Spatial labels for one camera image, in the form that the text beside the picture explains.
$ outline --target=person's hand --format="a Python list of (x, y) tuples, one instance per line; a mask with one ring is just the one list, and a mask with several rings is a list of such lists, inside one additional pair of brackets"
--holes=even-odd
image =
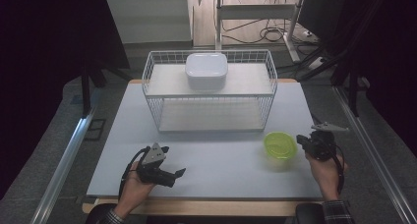
[[(306, 152), (306, 158), (310, 162), (313, 177), (319, 184), (320, 191), (322, 192), (325, 201), (339, 200), (337, 192), (337, 185), (339, 182), (337, 167), (333, 159), (327, 161), (321, 161), (313, 158), (309, 153)], [(340, 164), (344, 164), (344, 171), (347, 169), (347, 164), (344, 163), (343, 159), (337, 155), (337, 159)]]
[(131, 172), (129, 172), (126, 178), (119, 203), (114, 208), (114, 213), (123, 219), (148, 197), (148, 194), (155, 186), (155, 184), (142, 183), (136, 172), (137, 167), (138, 161), (132, 164)]

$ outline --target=wooden table edge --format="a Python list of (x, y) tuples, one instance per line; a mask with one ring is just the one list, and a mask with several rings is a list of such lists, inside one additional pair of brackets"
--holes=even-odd
[[(320, 201), (219, 201), (219, 200), (146, 200), (132, 214), (158, 216), (294, 216), (299, 203)], [(95, 203), (83, 203), (83, 212), (102, 203), (117, 203), (116, 198), (97, 198)]]

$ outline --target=wire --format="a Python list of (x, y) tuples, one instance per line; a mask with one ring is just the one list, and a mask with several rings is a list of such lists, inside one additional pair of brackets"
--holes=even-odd
[(150, 150), (150, 147), (149, 146), (147, 146), (147, 147), (145, 147), (145, 148), (143, 148), (143, 149), (141, 149), (141, 150), (139, 150), (139, 152), (137, 152), (136, 154), (135, 154), (135, 156), (133, 156), (133, 158), (132, 158), (132, 160), (130, 161), (130, 163), (126, 166), (126, 169), (125, 169), (125, 172), (123, 173), (123, 175), (122, 175), (122, 179), (121, 179), (121, 181), (120, 181), (120, 186), (119, 186), (119, 199), (120, 199), (120, 197), (122, 196), (122, 193), (123, 193), (123, 188), (125, 187), (125, 181), (126, 181), (126, 178), (128, 177), (128, 174), (129, 174), (129, 172), (131, 172), (131, 167), (132, 167), (132, 164), (135, 162), (135, 159), (139, 156), (139, 154), (141, 154), (141, 153), (144, 153), (144, 152), (147, 152), (147, 151), (149, 151)]
[(254, 44), (254, 43), (258, 43), (258, 42), (263, 40), (263, 38), (261, 38), (259, 40), (255, 40), (255, 41), (243, 41), (243, 40), (237, 39), (237, 38), (229, 36), (229, 35), (222, 35), (222, 37), (233, 39), (233, 40), (236, 40), (236, 41), (238, 41), (240, 43), (244, 43), (244, 44)]
[(254, 24), (254, 23), (256, 23), (256, 22), (263, 21), (263, 20), (264, 20), (264, 19), (255, 20), (255, 21), (248, 22), (248, 23), (246, 23), (246, 24), (244, 24), (244, 25), (241, 25), (241, 26), (238, 26), (238, 27), (235, 27), (235, 28), (231, 28), (231, 29), (226, 29), (226, 28), (224, 28), (224, 24), (223, 24), (223, 22), (221, 22), (221, 26), (223, 27), (223, 30), (225, 30), (225, 31), (231, 31), (231, 30), (235, 30), (235, 29), (238, 29), (238, 28), (242, 28), (242, 27), (244, 27), (244, 26), (251, 25), (251, 24)]
[(328, 152), (331, 154), (331, 158), (334, 160), (334, 163), (336, 164), (337, 167), (337, 173), (338, 173), (338, 178), (339, 178), (339, 182), (337, 184), (337, 192), (340, 194), (341, 190), (343, 189), (343, 185), (344, 185), (344, 159), (342, 158), (342, 162), (343, 165), (340, 164), (340, 161), (337, 158), (337, 155), (333, 153), (333, 151), (331, 151), (330, 148), (328, 148)]
[(320, 45), (319, 48), (314, 50), (312, 53), (307, 55), (303, 61), (300, 63), (300, 68), (298, 68), (293, 75), (293, 78), (297, 78), (297, 74), (300, 70), (307, 68), (314, 60), (317, 58), (323, 51), (325, 50), (325, 47), (323, 45)]
[(300, 49), (300, 47), (301, 46), (315, 46), (315, 45), (317, 45), (317, 44), (301, 44), (301, 45), (297, 45), (297, 51), (298, 52), (300, 52), (301, 54), (303, 54), (303, 55), (309, 55), (310, 53), (306, 53), (306, 52), (303, 52), (301, 49)]
[(343, 171), (344, 171), (344, 153), (343, 153), (343, 150), (341, 150), (341, 147), (340, 147), (339, 145), (335, 144), (335, 146), (336, 146), (336, 148), (337, 148), (337, 149), (339, 150), (339, 152), (340, 152), (340, 156), (341, 156), (341, 160), (342, 160), (341, 167), (342, 167), (342, 169), (343, 169)]
[[(268, 34), (270, 34), (270, 33), (279, 33), (279, 38), (278, 39), (269, 39)], [(283, 35), (279, 31), (279, 29), (277, 29), (277, 28), (268, 28), (268, 24), (267, 24), (266, 28), (261, 29), (260, 36), (263, 37), (264, 39), (267, 39), (270, 42), (278, 42), (279, 40), (281, 40), (283, 38)]]

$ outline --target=green bowl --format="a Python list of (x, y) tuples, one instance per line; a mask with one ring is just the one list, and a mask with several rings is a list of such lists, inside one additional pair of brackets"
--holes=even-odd
[(297, 154), (297, 144), (287, 133), (269, 133), (264, 138), (264, 147), (267, 154), (273, 158), (289, 159)]

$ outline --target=white wire basket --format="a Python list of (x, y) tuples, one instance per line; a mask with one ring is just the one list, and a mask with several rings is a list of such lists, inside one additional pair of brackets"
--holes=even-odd
[[(191, 89), (185, 74), (187, 57), (213, 52), (227, 58), (224, 88)], [(268, 50), (152, 51), (142, 84), (160, 132), (262, 131), (276, 85)]]

